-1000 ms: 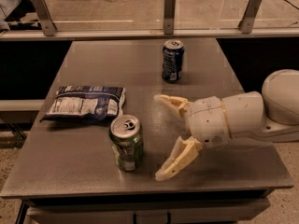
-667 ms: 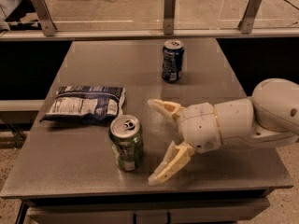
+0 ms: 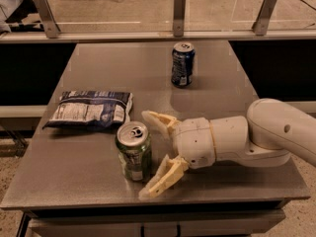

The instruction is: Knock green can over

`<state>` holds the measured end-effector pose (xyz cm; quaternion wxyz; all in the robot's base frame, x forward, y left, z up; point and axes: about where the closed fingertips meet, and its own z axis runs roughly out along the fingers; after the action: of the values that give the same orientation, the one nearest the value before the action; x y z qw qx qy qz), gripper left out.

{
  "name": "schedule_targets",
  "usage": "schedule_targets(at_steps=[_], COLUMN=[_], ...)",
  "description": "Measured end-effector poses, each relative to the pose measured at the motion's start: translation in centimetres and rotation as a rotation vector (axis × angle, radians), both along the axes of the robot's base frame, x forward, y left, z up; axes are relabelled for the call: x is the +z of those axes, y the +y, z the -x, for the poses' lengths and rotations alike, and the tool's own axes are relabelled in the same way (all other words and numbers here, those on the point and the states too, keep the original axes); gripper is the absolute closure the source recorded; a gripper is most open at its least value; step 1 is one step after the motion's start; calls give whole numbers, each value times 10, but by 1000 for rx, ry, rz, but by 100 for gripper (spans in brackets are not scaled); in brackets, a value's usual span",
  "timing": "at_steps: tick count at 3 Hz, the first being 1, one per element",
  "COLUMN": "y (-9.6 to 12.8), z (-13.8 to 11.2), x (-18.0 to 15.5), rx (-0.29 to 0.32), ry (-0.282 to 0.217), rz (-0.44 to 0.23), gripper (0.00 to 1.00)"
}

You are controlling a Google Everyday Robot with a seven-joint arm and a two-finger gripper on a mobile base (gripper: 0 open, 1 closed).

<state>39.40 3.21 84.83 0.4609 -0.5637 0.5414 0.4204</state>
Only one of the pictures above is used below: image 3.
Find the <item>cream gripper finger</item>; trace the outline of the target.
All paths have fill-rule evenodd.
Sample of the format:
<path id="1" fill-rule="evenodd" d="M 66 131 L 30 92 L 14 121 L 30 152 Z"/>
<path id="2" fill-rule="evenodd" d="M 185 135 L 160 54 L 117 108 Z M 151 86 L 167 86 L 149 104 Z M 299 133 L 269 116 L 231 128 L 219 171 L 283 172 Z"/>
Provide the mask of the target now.
<path id="1" fill-rule="evenodd" d="M 181 123 L 175 117 L 153 111 L 143 111 L 141 115 L 151 126 L 155 126 L 165 139 L 170 139 L 175 127 Z"/>
<path id="2" fill-rule="evenodd" d="M 138 193 L 139 199 L 157 198 L 180 181 L 189 169 L 189 163 L 181 156 L 163 158 L 154 177 Z"/>

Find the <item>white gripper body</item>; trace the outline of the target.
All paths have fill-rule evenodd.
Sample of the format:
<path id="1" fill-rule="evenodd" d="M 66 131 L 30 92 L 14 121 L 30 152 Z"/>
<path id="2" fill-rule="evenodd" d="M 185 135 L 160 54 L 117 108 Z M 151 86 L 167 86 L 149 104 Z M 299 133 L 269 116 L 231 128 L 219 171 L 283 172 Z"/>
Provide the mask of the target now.
<path id="1" fill-rule="evenodd" d="M 209 167 L 215 162 L 215 147 L 210 122 L 206 118 L 181 121 L 172 133 L 175 152 L 192 169 Z"/>

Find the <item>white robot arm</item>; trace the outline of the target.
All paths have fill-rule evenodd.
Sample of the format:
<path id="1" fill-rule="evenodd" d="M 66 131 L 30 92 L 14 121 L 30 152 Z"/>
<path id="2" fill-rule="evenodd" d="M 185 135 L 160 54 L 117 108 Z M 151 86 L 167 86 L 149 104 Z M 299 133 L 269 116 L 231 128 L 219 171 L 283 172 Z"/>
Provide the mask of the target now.
<path id="1" fill-rule="evenodd" d="M 316 165 L 316 118 L 279 100 L 259 99 L 244 117 L 178 120 L 152 111 L 142 116 L 173 142 L 177 156 L 163 158 L 155 176 L 139 192 L 141 199 L 160 196 L 188 169 L 221 161 L 276 167 L 294 154 Z"/>

